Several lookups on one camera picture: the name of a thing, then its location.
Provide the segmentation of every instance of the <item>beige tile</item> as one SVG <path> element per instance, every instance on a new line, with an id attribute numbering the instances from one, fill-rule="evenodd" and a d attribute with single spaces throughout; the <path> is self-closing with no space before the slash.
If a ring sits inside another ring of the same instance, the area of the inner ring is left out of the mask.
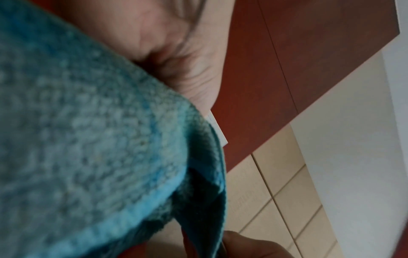
<path id="1" fill-rule="evenodd" d="M 293 239 L 273 201 L 241 232 L 242 235 L 259 240 L 273 241 L 288 248 Z"/>
<path id="2" fill-rule="evenodd" d="M 239 232 L 271 199 L 251 156 L 227 174 L 226 229 Z"/>
<path id="3" fill-rule="evenodd" d="M 307 167 L 302 170 L 275 196 L 276 205 L 296 238 L 321 203 Z"/>
<path id="4" fill-rule="evenodd" d="M 296 239 L 303 258 L 324 258 L 335 242 L 336 237 L 323 208 Z"/>
<path id="5" fill-rule="evenodd" d="M 333 247 L 333 249 L 329 252 L 329 255 L 326 258 L 344 258 L 339 243 L 337 243 Z"/>
<path id="6" fill-rule="evenodd" d="M 176 220 L 168 223 L 164 229 L 156 233 L 147 243 L 149 258 L 186 258 L 181 227 Z"/>
<path id="7" fill-rule="evenodd" d="M 290 125 L 260 146 L 253 155 L 272 195 L 305 164 Z"/>
<path id="8" fill-rule="evenodd" d="M 289 252 L 294 258 L 302 258 L 302 256 L 300 255 L 300 252 L 299 252 L 298 248 L 296 247 L 296 245 L 295 245 L 294 243 L 288 248 L 288 252 Z"/>

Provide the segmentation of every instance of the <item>wall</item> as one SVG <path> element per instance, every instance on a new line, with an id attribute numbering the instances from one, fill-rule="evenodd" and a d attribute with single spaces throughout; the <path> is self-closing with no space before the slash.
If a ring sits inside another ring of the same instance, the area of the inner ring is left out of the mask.
<path id="1" fill-rule="evenodd" d="M 405 167 L 408 167 L 408 1 L 396 2 L 401 34 L 382 52 Z"/>
<path id="2" fill-rule="evenodd" d="M 391 257 L 408 177 L 381 53 L 291 125 L 345 258 Z"/>

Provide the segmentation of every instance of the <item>cabinet door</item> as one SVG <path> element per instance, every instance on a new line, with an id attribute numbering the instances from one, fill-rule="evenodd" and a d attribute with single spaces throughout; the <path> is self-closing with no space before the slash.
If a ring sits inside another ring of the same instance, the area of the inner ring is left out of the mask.
<path id="1" fill-rule="evenodd" d="M 303 111 L 399 34 L 394 0 L 259 0 Z"/>
<path id="2" fill-rule="evenodd" d="M 297 115 L 256 0 L 235 3 L 221 91 L 212 113 L 228 141 L 227 170 Z"/>

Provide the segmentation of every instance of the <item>blue towel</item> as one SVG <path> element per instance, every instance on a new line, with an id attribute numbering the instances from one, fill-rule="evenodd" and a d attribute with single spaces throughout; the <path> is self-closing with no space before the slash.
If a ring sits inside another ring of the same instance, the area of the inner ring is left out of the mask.
<path id="1" fill-rule="evenodd" d="M 0 1 L 0 253 L 116 257 L 176 218 L 213 258 L 226 210 L 212 127 L 73 26 Z"/>

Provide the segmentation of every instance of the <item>skin crease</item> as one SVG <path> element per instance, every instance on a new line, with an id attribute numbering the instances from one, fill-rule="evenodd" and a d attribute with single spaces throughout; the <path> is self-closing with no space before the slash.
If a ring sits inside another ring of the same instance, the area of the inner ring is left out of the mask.
<path id="1" fill-rule="evenodd" d="M 235 0 L 54 0 L 56 13 L 115 52 L 144 67 L 189 99 L 203 115 L 220 86 Z M 198 258 L 183 233 L 188 258 Z M 231 258 L 293 258 L 282 246 L 225 231 Z M 146 244 L 120 258 L 145 258 Z"/>

